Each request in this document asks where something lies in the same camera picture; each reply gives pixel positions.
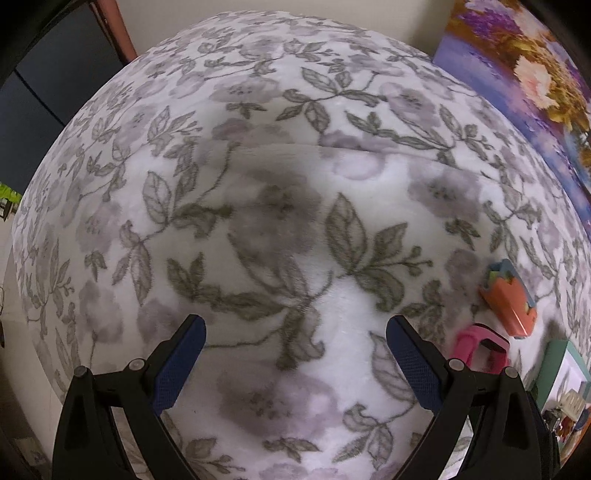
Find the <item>floral blanket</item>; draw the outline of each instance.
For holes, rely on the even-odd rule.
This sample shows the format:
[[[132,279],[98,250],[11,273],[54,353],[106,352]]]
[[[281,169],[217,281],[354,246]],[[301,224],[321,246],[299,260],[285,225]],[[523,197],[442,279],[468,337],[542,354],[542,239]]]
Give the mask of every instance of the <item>floral blanket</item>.
[[[501,258],[538,301],[511,345],[526,385],[550,338],[591,355],[589,242],[541,157],[423,53],[321,18],[220,14],[152,48],[60,135],[13,234],[61,398],[76,365],[205,319],[162,417],[202,480],[390,480],[431,414],[386,322],[446,354],[473,321],[504,333],[476,289]]]

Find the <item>painting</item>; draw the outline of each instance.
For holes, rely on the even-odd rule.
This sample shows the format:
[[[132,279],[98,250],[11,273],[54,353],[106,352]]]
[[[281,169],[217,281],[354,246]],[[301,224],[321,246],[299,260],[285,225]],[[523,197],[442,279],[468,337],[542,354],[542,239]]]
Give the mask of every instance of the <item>painting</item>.
[[[434,63],[517,127],[591,238],[591,89],[554,34],[517,0],[456,0]]]

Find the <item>white blanket with gray flowers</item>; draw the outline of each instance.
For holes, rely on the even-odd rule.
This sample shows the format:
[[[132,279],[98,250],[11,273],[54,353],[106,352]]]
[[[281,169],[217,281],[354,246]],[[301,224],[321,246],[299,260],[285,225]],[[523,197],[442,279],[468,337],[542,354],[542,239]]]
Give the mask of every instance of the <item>white blanket with gray flowers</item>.
[[[75,366],[121,369],[205,319],[163,414],[202,480],[391,480],[430,413],[386,322],[446,354],[473,321],[503,334],[476,290],[501,258],[538,300],[511,345],[526,385],[550,338],[591,354],[591,250],[541,157],[423,53],[321,18],[220,14],[152,48],[68,124],[13,233],[61,398]]]

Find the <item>teal box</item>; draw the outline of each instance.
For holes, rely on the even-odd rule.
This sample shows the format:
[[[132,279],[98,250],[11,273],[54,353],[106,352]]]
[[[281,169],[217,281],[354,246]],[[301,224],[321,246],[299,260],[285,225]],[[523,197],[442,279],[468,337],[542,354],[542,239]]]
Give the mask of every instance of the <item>teal box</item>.
[[[578,392],[583,382],[591,382],[591,374],[574,345],[568,340],[550,341],[532,392],[540,411],[556,406],[571,388]]]

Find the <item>flower painting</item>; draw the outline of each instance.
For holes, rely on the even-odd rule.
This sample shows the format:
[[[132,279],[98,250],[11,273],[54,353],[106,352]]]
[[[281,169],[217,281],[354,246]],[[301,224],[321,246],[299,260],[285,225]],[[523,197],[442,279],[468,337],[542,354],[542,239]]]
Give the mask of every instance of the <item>flower painting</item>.
[[[591,238],[591,89],[554,34],[517,0],[456,0],[434,63],[532,143]]]

